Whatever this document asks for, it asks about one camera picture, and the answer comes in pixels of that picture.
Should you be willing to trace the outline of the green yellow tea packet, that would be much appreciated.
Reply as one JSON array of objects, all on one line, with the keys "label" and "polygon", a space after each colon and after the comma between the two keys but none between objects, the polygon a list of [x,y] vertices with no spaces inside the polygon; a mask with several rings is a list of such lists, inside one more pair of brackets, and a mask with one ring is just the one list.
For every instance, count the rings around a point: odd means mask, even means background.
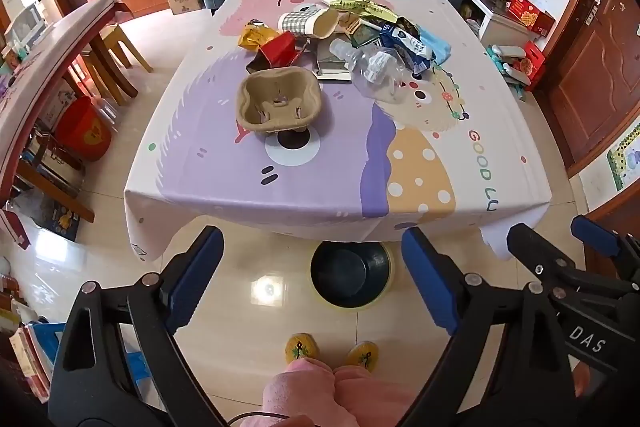
[{"label": "green yellow tea packet", "polygon": [[330,3],[330,7],[359,17],[373,16],[390,24],[394,24],[398,20],[398,16],[391,9],[370,0],[334,0]]}]

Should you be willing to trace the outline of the black trash bin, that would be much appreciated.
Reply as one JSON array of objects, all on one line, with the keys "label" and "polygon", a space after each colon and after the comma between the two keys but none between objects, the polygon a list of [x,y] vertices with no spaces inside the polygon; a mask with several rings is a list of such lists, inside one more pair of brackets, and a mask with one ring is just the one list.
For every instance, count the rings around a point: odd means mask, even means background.
[{"label": "black trash bin", "polygon": [[310,262],[311,284],[330,305],[358,310],[375,303],[394,277],[393,255],[381,243],[322,242]]}]

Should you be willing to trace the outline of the right yellow slipper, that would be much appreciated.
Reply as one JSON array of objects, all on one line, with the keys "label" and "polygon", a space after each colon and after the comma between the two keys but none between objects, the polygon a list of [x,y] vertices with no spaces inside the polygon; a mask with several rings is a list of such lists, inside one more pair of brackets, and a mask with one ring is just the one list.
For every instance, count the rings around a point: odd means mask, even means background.
[{"label": "right yellow slipper", "polygon": [[378,345],[366,340],[358,343],[358,345],[347,353],[345,364],[348,366],[359,366],[372,373],[378,364],[379,356],[380,350],[378,350]]}]

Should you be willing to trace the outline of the brown wooden door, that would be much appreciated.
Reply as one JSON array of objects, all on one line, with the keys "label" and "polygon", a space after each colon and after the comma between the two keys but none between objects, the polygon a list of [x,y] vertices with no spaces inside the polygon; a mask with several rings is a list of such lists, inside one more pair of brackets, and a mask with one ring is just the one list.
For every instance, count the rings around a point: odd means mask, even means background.
[{"label": "brown wooden door", "polygon": [[573,176],[639,115],[639,3],[570,0],[534,95]]}]

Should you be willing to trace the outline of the pink trousered legs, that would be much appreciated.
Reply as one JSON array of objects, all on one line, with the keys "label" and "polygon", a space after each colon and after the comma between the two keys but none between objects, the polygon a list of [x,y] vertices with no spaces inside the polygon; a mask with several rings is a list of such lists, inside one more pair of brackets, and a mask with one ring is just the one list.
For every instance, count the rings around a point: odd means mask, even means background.
[{"label": "pink trousered legs", "polygon": [[262,410],[290,418],[304,415],[318,426],[395,426],[414,399],[413,392],[361,366],[331,369],[315,359],[299,359],[271,378],[262,393]]}]

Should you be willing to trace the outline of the red gift bag on floor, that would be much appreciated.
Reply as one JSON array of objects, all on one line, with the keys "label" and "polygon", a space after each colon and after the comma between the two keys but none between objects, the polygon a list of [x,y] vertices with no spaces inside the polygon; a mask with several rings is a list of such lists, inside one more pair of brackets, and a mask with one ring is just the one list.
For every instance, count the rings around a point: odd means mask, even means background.
[{"label": "red gift bag on floor", "polygon": [[526,91],[533,91],[544,73],[544,61],[546,57],[535,43],[529,41],[524,46],[525,57],[521,59],[518,67],[527,76],[529,85]]}]

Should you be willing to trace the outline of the blue face mask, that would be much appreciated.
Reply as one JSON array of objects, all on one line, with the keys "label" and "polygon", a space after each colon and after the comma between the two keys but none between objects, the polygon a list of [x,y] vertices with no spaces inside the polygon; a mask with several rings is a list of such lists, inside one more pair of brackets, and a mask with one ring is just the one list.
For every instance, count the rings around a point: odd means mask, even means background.
[{"label": "blue face mask", "polygon": [[428,46],[432,50],[434,62],[438,66],[444,64],[451,54],[450,44],[447,41],[435,36],[428,30],[422,28],[421,26],[418,27],[418,31],[421,42],[424,44],[424,46]]}]

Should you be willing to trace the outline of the white tv stand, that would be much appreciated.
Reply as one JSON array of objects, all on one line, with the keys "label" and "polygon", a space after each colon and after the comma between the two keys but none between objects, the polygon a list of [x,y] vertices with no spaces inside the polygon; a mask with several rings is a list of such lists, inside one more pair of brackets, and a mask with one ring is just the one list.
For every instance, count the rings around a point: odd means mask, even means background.
[{"label": "white tv stand", "polygon": [[471,20],[477,24],[477,38],[488,46],[520,46],[535,39],[535,35],[508,12],[501,0],[465,0],[472,10]]}]

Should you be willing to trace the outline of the red bucket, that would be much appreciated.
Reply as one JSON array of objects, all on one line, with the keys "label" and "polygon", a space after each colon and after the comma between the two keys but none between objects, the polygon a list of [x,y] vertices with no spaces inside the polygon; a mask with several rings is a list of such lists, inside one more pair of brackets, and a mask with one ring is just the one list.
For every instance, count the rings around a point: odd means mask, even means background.
[{"label": "red bucket", "polygon": [[91,162],[100,160],[112,143],[111,128],[88,96],[78,98],[65,109],[53,135],[62,147]]}]

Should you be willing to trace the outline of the clear crushed plastic bottle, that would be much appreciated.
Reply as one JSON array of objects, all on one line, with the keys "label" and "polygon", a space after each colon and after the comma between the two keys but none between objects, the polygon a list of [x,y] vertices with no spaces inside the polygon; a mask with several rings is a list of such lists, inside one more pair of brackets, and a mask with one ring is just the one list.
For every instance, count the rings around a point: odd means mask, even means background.
[{"label": "clear crushed plastic bottle", "polygon": [[350,81],[361,95],[394,104],[404,99],[401,83],[408,69],[395,51],[375,44],[354,48],[341,39],[332,40],[329,51],[345,62]]}]

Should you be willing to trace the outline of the red gift box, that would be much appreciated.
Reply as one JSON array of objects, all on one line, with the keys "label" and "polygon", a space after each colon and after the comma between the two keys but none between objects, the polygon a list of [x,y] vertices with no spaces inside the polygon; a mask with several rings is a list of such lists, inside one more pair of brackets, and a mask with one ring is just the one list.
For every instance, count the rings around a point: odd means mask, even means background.
[{"label": "red gift box", "polygon": [[541,11],[529,0],[510,0],[508,13],[530,32],[541,37],[548,37],[555,24],[551,14]]}]

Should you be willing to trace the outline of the dark blue snack bag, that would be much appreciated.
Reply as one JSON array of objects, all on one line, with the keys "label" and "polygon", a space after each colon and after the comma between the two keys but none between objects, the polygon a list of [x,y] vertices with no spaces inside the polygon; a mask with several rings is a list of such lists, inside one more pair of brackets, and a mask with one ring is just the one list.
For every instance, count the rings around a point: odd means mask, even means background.
[{"label": "dark blue snack bag", "polygon": [[397,52],[413,75],[420,76],[431,68],[432,49],[400,27],[385,24],[380,30],[380,41],[384,48]]}]

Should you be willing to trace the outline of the cartoon printed tablecloth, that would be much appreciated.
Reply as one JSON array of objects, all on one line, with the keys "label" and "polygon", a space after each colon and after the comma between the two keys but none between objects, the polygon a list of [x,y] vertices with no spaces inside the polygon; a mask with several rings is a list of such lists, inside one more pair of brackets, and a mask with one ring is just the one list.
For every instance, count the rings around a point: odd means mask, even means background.
[{"label": "cartoon printed tablecloth", "polygon": [[252,54],[243,26],[274,26],[317,0],[224,0],[172,77],[146,127],[124,191],[129,242],[159,258],[200,216],[301,239],[396,242],[406,228],[466,227],[506,257],[512,225],[536,225],[551,190],[511,91],[447,0],[381,0],[449,43],[440,69],[385,104],[326,83],[299,137],[250,131],[235,99]]}]

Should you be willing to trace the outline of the grey metal tray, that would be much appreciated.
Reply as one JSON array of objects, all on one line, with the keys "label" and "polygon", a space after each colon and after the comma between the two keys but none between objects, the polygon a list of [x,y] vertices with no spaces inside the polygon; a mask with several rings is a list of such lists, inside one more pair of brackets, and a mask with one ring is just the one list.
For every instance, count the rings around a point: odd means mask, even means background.
[{"label": "grey metal tray", "polygon": [[314,72],[319,81],[349,82],[350,74],[346,63],[330,51],[330,44],[341,41],[346,46],[352,46],[345,36],[332,36],[319,40],[316,45],[316,66]]}]

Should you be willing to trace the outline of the long wooden side table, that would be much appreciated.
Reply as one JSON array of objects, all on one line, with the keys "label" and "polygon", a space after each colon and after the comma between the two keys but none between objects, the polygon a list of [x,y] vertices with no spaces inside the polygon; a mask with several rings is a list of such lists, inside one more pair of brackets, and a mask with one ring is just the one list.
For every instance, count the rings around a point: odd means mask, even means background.
[{"label": "long wooden side table", "polygon": [[92,0],[58,20],[26,58],[1,100],[1,204],[12,182],[29,131],[43,106],[58,90],[64,72],[85,46],[111,22],[132,15],[122,0]]}]

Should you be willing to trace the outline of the brown pulp cup carrier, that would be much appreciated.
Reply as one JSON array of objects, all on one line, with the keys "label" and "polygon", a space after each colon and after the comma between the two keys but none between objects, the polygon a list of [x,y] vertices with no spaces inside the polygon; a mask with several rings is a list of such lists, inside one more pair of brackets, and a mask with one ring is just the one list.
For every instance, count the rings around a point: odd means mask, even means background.
[{"label": "brown pulp cup carrier", "polygon": [[236,122],[274,133],[308,128],[320,115],[322,92],[311,70],[288,66],[252,72],[236,92]]}]

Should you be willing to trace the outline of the checkered paper cup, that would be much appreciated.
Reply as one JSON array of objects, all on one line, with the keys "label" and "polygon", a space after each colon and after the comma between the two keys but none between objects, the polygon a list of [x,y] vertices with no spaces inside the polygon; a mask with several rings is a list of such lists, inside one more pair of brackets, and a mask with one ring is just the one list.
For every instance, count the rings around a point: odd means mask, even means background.
[{"label": "checkered paper cup", "polygon": [[278,29],[289,31],[294,36],[325,39],[333,35],[340,13],[318,4],[306,6],[301,11],[288,12],[280,16]]}]

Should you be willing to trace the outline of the wooden stool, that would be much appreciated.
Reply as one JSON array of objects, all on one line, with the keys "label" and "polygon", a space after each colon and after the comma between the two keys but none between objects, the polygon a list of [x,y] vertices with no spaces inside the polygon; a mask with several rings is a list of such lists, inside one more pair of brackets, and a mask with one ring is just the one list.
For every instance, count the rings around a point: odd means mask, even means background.
[{"label": "wooden stool", "polygon": [[93,39],[81,52],[96,89],[102,98],[111,98],[118,106],[125,104],[125,98],[135,98],[138,90],[120,71],[132,67],[124,48],[137,60],[145,72],[151,74],[152,66],[145,61],[119,25],[106,26],[99,38]]}]

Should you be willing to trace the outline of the red paper box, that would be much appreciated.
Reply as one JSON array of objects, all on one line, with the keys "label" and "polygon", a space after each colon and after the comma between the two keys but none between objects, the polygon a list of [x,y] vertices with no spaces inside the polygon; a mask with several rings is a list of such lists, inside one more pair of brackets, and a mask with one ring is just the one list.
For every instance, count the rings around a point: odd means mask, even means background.
[{"label": "red paper box", "polygon": [[302,51],[296,48],[295,36],[291,31],[285,31],[261,46],[254,60],[246,65],[246,70],[253,74],[261,70],[292,66],[300,54]]}]

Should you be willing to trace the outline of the white microwave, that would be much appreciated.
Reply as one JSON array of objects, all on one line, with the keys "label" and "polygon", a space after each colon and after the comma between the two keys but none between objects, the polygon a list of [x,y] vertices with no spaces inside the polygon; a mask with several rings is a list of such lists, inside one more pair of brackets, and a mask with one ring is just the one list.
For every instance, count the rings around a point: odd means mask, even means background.
[{"label": "white microwave", "polygon": [[32,3],[26,6],[12,20],[4,33],[4,40],[9,46],[30,48],[46,28],[46,21]]}]

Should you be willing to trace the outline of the yellow snack wrapper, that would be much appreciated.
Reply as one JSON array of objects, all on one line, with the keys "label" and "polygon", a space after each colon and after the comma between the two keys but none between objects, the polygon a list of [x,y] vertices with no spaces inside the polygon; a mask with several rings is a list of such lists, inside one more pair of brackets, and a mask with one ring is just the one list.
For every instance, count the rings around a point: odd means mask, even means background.
[{"label": "yellow snack wrapper", "polygon": [[257,52],[266,43],[279,36],[279,31],[261,22],[249,22],[243,27],[239,35],[238,46],[247,51]]}]

